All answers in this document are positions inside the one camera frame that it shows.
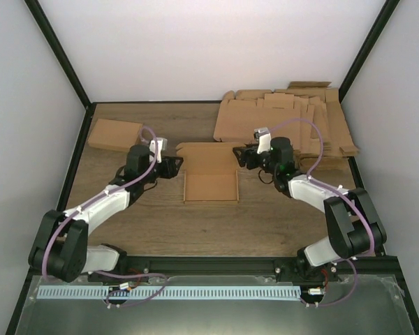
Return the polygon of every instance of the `white cable tray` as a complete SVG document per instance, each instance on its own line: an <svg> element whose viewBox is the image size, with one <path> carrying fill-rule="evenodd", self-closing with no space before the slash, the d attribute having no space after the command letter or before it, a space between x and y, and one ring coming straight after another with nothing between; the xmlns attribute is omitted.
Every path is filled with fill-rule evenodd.
<svg viewBox="0 0 419 335"><path fill-rule="evenodd" d="M161 286L139 286L110 299L145 299ZM109 286L42 285L37 299L105 299ZM299 301L299 286L167 286L155 300L290 300Z"/></svg>

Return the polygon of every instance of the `wire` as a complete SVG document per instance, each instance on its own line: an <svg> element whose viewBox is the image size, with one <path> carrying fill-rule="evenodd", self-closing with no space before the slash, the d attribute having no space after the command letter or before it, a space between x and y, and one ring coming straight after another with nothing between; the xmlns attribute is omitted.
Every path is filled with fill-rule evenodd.
<svg viewBox="0 0 419 335"><path fill-rule="evenodd" d="M145 192L146 192L146 191L150 191L150 190L152 190L153 188L156 188L157 184L158 184L158 181L156 180L153 186L148 187L148 188L146 188L146 189L145 189Z"/></svg>
<svg viewBox="0 0 419 335"><path fill-rule="evenodd" d="M352 263L351 260L341 260L341 261L344 261L344 262L349 263L349 265L351 266L352 272L354 273L354 282L353 282L352 288L349 290L348 294L345 295L344 297L338 299L338 300L335 300L335 301L332 301L332 302L328 302L326 304L322 304L322 302L323 302L323 300L322 300L321 303L319 303L318 305L317 304L309 304L303 298L300 297L300 301L304 305L306 305L306 306L312 305L312 306L315 306L315 307L329 307L329 306L337 305L337 304L339 304L341 302L344 302L345 300L349 299L349 297L354 293L355 288L357 287L357 284L358 284L357 269L355 268L354 263Z"/></svg>
<svg viewBox="0 0 419 335"><path fill-rule="evenodd" d="M307 179L313 185L317 185L318 187L324 188L328 191L331 191L335 195L339 196L353 210L355 215L360 219L360 222L363 224L363 227L365 228L366 233L369 237L369 250L364 255L372 255L372 253L374 252L374 248L375 248L374 236L372 234L371 227L369 226L369 224L366 221L366 218L363 216L363 214L360 213L358 208L343 193L339 192L336 188L332 187L331 185L325 184L322 181L319 181L319 180L313 178L312 175L311 175L312 172L315 170L315 168L318 166L318 164L321 162L321 159L323 157L323 150L324 150L323 136L321 135L321 132L318 129L318 127L312 121L310 121L308 119L294 118L294 119L289 119L285 122L282 122L282 123L278 124L277 126L271 128L270 132L273 132L273 131L281 128L281 127L284 127L284 126L286 126L286 125L288 125L292 122L296 122L296 121L305 122L307 124L310 124L315 129L315 131L318 135L318 138L320 140L320 154L318 155L318 158L316 159L315 163L307 171L307 173L306 173Z"/></svg>
<svg viewBox="0 0 419 335"><path fill-rule="evenodd" d="M149 131L149 133L152 136L152 139L155 141L154 160L152 161L151 165L147 168L147 170L143 174L141 174L139 177L135 178L133 181L130 181L129 183L126 183L126 184L124 184L122 186L118 186L116 188L113 188L112 190L110 190L108 192L108 194L106 194L104 192L101 192L98 195L95 195L92 199L88 200L82 206L78 207L72 214L70 214L69 216L67 216L67 218L59 224L59 226L57 227L57 229L54 231L53 235L51 236L51 238L50 238L50 240L49 240L49 242L47 244L47 247L45 249L45 253L43 254L43 259L42 259L42 276L43 276L43 278L46 281L49 280L48 273L47 273L48 257L50 256L51 249L52 249L54 243L56 242L56 238L60 235L60 233L64 229L64 227L66 225L68 225L68 223L75 216L77 216L80 213L80 211L83 211L84 209L92 206L94 203L98 202L99 200L103 199L104 197L107 197L109 195L112 195L113 193L116 193L116 192L120 191L121 189L124 189L126 187L129 187L129 186L134 185L135 183L138 183L140 180L142 180L143 178L145 178L152 171L152 169L154 168L155 163L156 163L156 158L157 158L157 156L159 154L159 144L156 141L156 135L155 135L154 131L150 127L143 126L142 129L141 129L141 132L142 132L143 129Z"/></svg>
<svg viewBox="0 0 419 335"><path fill-rule="evenodd" d="M121 307L137 306L137 305L144 304L145 302L149 302L153 298L155 298L157 295L162 293L164 291L164 289L166 288L167 284L168 284L168 277L166 277L164 274L129 274L129 275L123 276L123 275L120 275L120 274L111 274L111 273L105 272L105 271L95 271L95 273L103 275L103 276L107 276L107 277L117 278L117 279L131 279L131 278L135 279L135 278L151 278L151 277L161 277L161 278L165 279L163 285L154 294L148 296L146 299L143 299L143 300L140 300L140 301L137 301L137 302L124 303L124 304L120 305ZM115 291L109 292L107 294L107 297L105 298L105 302L108 306L110 305L109 298L112 295L116 294L117 292L126 292L126 291L125 290L115 290Z"/></svg>
<svg viewBox="0 0 419 335"><path fill-rule="evenodd" d="M329 283L329 278L328 278L328 272L325 269L321 269L321 273L324 275L324 291L327 292L328 291L328 283Z"/></svg>
<svg viewBox="0 0 419 335"><path fill-rule="evenodd" d="M259 172L258 172L258 178L259 178L259 180L260 180L263 184L267 184L267 185L271 184L271 183L273 182L273 176L272 176L272 180L270 180L268 183L266 183L265 181L263 181L262 177L260 176L260 173L261 173L262 171L264 171L264 170L263 170L263 169L260 169L260 170L259 170Z"/></svg>
<svg viewBox="0 0 419 335"><path fill-rule="evenodd" d="M141 274L141 271L138 271L137 269L130 268L127 272L134 272L136 274ZM131 289L137 288L141 284L141 277L137 280L136 284L131 287Z"/></svg>

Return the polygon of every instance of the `white bracket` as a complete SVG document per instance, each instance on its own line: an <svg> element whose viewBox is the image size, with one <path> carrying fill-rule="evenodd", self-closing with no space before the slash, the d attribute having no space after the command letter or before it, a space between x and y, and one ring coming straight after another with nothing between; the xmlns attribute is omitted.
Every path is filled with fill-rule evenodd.
<svg viewBox="0 0 419 335"><path fill-rule="evenodd" d="M272 135L270 134L268 128L255 129L254 138L259 143L258 154L261 154L264 151L270 151L270 141L272 140Z"/></svg>
<svg viewBox="0 0 419 335"><path fill-rule="evenodd" d="M166 148L168 147L168 140L167 139L165 139L165 138L163 138L163 137L157 137L156 138L156 142L157 142L157 144L158 144L158 146L159 146L159 152L158 152L158 154L157 154L157 156L156 156L156 161L158 162L158 163L161 163L161 152L162 151L165 151L166 150ZM152 153L155 153L155 141L154 140L152 140L151 142L150 142L150 144L149 144L149 150L152 152Z"/></svg>

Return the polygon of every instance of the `stack of flattened cardboard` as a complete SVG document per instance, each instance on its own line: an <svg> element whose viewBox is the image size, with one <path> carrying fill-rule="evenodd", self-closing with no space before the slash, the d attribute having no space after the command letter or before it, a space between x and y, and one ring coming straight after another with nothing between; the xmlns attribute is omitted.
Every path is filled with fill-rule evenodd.
<svg viewBox="0 0 419 335"><path fill-rule="evenodd" d="M338 89L329 82L291 82L287 89L230 91L223 97L214 139L221 142L253 142L255 128L268 127L272 137L288 137L301 168L308 168L320 152L320 138L307 119L316 124L323 141L320 169L343 169L346 157L358 153L343 110ZM273 128L286 123L281 128Z"/></svg>

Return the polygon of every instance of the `open cardboard box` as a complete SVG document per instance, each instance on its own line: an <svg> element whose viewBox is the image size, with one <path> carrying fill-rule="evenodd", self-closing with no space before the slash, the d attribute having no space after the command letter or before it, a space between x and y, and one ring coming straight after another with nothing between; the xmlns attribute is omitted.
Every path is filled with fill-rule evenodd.
<svg viewBox="0 0 419 335"><path fill-rule="evenodd" d="M184 159L185 204L237 204L239 165L233 147L240 143L180 143L177 155Z"/></svg>

